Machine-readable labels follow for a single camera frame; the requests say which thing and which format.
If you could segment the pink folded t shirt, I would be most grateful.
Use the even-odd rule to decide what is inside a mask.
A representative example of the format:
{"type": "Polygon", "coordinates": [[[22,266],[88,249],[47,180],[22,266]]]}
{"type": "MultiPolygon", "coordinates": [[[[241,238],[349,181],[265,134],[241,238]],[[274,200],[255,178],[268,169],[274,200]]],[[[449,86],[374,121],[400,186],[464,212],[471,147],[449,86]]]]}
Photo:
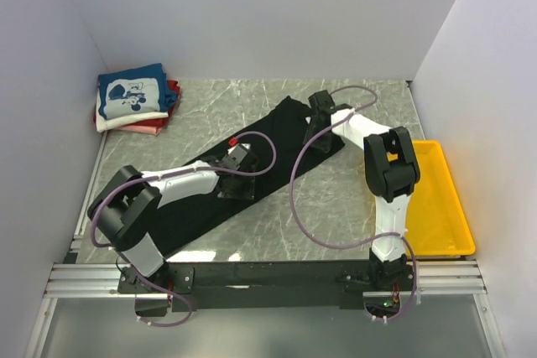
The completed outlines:
{"type": "Polygon", "coordinates": [[[141,134],[148,134],[153,136],[158,136],[160,132],[163,130],[163,127],[154,127],[154,126],[144,126],[144,125],[125,125],[121,127],[117,127],[116,131],[124,131],[124,132],[135,132],[135,133],[141,133],[141,134]]]}

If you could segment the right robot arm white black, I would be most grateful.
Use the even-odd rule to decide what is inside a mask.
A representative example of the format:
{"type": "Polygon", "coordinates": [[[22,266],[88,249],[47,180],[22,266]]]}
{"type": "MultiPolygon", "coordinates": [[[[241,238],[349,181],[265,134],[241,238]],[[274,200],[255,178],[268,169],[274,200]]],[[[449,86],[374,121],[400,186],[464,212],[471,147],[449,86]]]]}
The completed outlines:
{"type": "Polygon", "coordinates": [[[327,90],[309,96],[308,102],[312,116],[292,173],[309,148],[328,153],[336,136],[363,151],[366,184],[375,198],[375,235],[366,281],[386,290],[413,274],[406,259],[405,233],[420,168],[409,131],[376,123],[347,104],[337,105],[327,90]]]}

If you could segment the yellow plastic tray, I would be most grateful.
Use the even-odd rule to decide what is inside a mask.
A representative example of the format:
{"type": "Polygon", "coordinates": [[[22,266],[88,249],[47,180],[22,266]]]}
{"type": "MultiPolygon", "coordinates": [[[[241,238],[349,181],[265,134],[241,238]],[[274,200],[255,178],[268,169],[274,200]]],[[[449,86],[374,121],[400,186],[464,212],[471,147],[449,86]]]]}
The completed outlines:
{"type": "Polygon", "coordinates": [[[407,239],[420,258],[468,257],[476,252],[440,143],[414,140],[420,181],[409,202],[407,239]]]}

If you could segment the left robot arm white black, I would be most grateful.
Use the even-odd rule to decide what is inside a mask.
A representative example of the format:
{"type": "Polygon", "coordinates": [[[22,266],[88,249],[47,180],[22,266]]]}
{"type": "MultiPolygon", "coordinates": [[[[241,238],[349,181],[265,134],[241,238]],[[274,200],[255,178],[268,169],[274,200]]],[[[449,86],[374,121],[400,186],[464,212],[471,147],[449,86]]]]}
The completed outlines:
{"type": "Polygon", "coordinates": [[[179,169],[140,172],[125,166],[96,197],[88,211],[116,253],[128,262],[128,281],[138,277],[148,292],[173,287],[162,251],[149,234],[158,209],[194,195],[252,200],[258,157],[249,144],[239,143],[222,156],[198,159],[179,169]]]}

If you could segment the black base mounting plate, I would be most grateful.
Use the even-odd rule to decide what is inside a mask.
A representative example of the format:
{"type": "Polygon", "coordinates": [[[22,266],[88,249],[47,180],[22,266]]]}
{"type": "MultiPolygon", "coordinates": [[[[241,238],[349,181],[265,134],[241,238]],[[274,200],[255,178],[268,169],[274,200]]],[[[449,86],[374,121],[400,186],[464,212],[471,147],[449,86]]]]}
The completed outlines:
{"type": "Polygon", "coordinates": [[[391,294],[413,287],[406,262],[385,270],[366,260],[288,262],[171,262],[153,276],[162,288],[188,298],[189,309],[338,307],[363,309],[365,293],[391,294]]]}

